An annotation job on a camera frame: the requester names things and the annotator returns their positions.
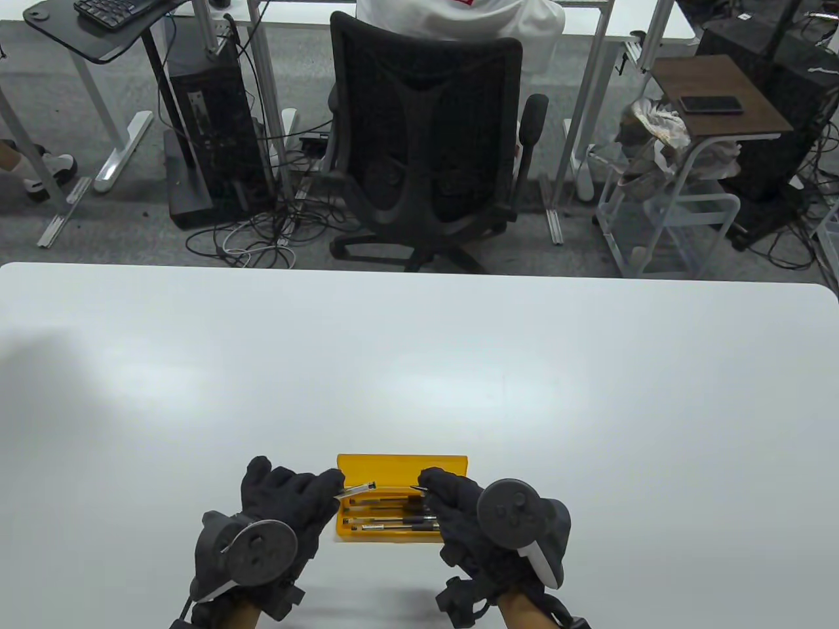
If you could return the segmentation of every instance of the yellow box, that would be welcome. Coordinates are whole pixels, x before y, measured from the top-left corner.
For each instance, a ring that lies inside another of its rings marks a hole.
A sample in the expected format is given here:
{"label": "yellow box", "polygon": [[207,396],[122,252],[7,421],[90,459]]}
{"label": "yellow box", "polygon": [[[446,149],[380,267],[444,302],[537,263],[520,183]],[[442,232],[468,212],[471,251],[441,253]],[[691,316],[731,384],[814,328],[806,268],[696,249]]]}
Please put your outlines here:
{"label": "yellow box", "polygon": [[341,500],[336,524],[338,537],[346,542],[441,542],[440,533],[436,531],[362,531],[358,524],[353,530],[353,524],[347,520],[402,517],[405,512],[399,505],[383,508],[386,507],[386,502],[375,507],[364,505],[363,502],[382,498],[407,500],[409,496],[421,496],[422,494],[411,489],[411,486],[417,484],[417,478],[422,470],[440,467],[459,476],[465,476],[468,465],[469,459],[465,456],[338,455],[338,469],[346,477],[345,486],[354,487],[371,481],[375,481],[377,485],[373,491]]}

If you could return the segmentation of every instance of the hand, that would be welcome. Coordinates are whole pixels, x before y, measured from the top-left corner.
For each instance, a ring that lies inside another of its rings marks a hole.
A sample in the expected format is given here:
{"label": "hand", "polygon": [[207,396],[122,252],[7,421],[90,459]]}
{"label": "hand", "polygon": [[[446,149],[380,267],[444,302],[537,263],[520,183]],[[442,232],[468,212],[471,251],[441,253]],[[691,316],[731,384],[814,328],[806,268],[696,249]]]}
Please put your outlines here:
{"label": "hand", "polygon": [[425,505],[440,524],[440,556],[472,577],[487,600],[494,604],[513,587],[539,583],[527,559],[497,546],[481,530],[477,499],[483,489],[475,481],[432,467],[419,475],[419,484],[428,490]]}
{"label": "hand", "polygon": [[344,489],[340,470],[295,474],[284,467],[271,469],[271,461],[258,456],[242,479],[242,513],[257,520],[280,520],[297,535],[297,557],[283,580],[294,582],[306,562],[315,556],[318,538],[338,513],[335,496]]}
{"label": "hand", "polygon": [[318,550],[318,538],[338,512],[335,496],[344,488],[340,470],[314,474],[295,474],[284,467],[271,469],[271,461],[258,456],[248,464],[242,478],[242,513],[254,520],[280,520],[297,536],[297,555],[289,568],[275,581],[259,587],[236,587],[216,599],[196,605],[192,624],[202,629],[221,629],[247,606],[265,611],[280,621],[293,604],[299,604],[302,591],[293,587],[306,563]]}
{"label": "hand", "polygon": [[[419,484],[427,490],[425,505],[437,516],[443,549],[440,556],[450,566],[459,566],[473,582],[449,580],[446,590],[437,597],[441,611],[446,611],[455,627],[472,626],[499,597],[523,595],[547,618],[556,618],[565,629],[575,626],[568,610],[545,586],[528,559],[514,550],[501,548],[481,530],[477,519],[477,501],[483,489],[465,476],[440,468],[423,470]],[[479,612],[473,604],[487,600]]]}

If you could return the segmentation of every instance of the keyboard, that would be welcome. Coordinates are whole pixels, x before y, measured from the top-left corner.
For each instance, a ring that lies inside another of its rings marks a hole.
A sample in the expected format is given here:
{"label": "keyboard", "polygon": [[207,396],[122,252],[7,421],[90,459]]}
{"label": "keyboard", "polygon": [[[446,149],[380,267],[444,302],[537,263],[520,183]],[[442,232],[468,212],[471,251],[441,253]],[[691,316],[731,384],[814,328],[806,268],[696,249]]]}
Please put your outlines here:
{"label": "keyboard", "polygon": [[119,30],[140,17],[159,0],[76,0],[73,7],[81,15],[108,30]]}

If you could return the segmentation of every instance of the black mesh chair back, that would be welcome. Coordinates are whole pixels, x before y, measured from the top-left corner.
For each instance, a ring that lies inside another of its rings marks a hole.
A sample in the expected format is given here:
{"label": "black mesh chair back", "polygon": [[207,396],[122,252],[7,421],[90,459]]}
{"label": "black mesh chair back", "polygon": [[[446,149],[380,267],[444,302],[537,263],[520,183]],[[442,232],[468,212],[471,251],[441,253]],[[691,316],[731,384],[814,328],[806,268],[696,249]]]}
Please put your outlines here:
{"label": "black mesh chair back", "polygon": [[331,35],[332,176],[365,242],[412,247],[422,264],[514,221],[521,44],[416,39],[339,12]]}

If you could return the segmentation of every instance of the gray carpet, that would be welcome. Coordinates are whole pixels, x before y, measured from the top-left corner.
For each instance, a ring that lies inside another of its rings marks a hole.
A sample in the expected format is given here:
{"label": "gray carpet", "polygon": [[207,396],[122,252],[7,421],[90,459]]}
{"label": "gray carpet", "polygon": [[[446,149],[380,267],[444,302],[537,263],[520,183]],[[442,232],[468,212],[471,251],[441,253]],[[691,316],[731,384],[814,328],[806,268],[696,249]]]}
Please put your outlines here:
{"label": "gray carpet", "polygon": [[[36,141],[53,151],[73,153],[81,174],[97,172],[110,148],[101,124],[84,92],[68,54],[57,44],[22,23],[0,24],[0,41],[8,59],[0,62],[0,81],[13,106]],[[284,107],[298,107],[300,127],[307,128],[329,118],[326,96],[332,85],[331,44],[323,30],[268,28],[274,71]],[[553,172],[561,151],[558,133],[562,117],[569,117],[585,64],[588,43],[562,39],[553,67],[534,88],[550,98],[550,111],[543,139],[534,159],[534,173]],[[684,54],[684,50],[668,50]],[[135,45],[121,59],[102,68],[124,111],[157,110],[154,80],[142,46]],[[621,109],[638,90],[632,71],[612,78],[596,140],[613,137]],[[131,263],[217,265],[218,261],[196,257],[184,248],[186,234],[168,217],[165,198],[162,132],[160,120],[153,123],[107,195],[89,193],[57,243],[50,250],[35,246],[53,215],[49,205],[36,205],[24,195],[18,182],[0,177],[0,264],[11,261],[73,263]],[[0,125],[0,131],[8,136]],[[543,213],[534,207],[522,214],[507,234],[472,248],[493,273],[555,276],[611,277],[618,274],[602,235],[591,224],[591,208],[573,205],[565,213],[564,247],[553,247]],[[697,233],[700,241],[711,230]],[[299,268],[346,268],[393,270],[383,265],[341,263],[331,258],[328,237],[297,247]],[[777,253],[788,259],[806,259],[805,251],[792,238],[784,238]],[[444,263],[430,270],[450,270]],[[813,268],[793,273],[773,267],[752,253],[736,253],[727,244],[709,268],[708,278],[723,280],[821,282]]]}

